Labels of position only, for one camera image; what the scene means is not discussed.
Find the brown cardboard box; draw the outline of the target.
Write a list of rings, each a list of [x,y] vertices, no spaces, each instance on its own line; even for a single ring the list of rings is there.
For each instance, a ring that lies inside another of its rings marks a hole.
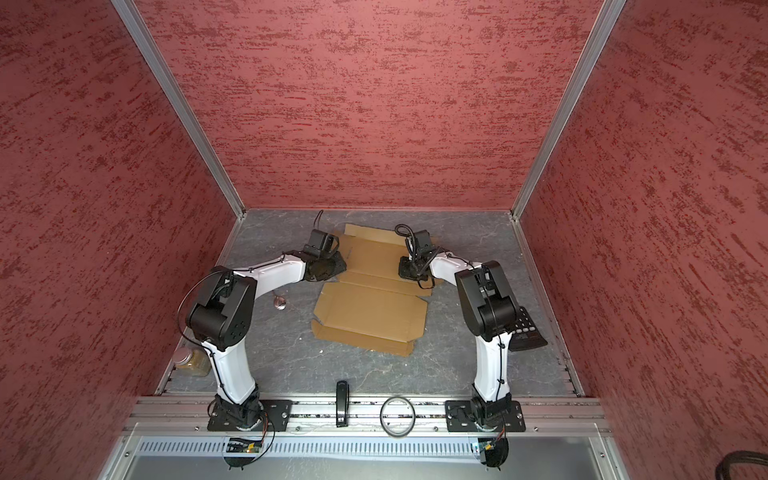
[[[324,284],[311,330],[317,339],[408,357],[424,335],[431,295],[398,274],[408,255],[391,230],[346,224],[339,252],[347,269]]]

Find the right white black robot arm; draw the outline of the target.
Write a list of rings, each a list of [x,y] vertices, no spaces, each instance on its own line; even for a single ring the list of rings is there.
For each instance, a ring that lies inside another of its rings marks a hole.
[[[399,260],[398,275],[417,283],[444,280],[456,287],[465,324],[476,342],[469,417],[482,429],[503,423],[512,412],[508,352],[518,305],[501,265],[471,262],[450,252],[407,255]]]

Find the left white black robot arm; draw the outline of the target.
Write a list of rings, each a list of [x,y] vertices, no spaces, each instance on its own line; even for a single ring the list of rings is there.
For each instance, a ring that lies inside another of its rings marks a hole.
[[[319,256],[290,251],[243,268],[214,267],[190,291],[197,294],[185,324],[210,361],[217,391],[209,410],[210,431],[253,431],[272,422],[251,374],[246,337],[255,300],[286,285],[327,281],[346,270],[338,252]]]

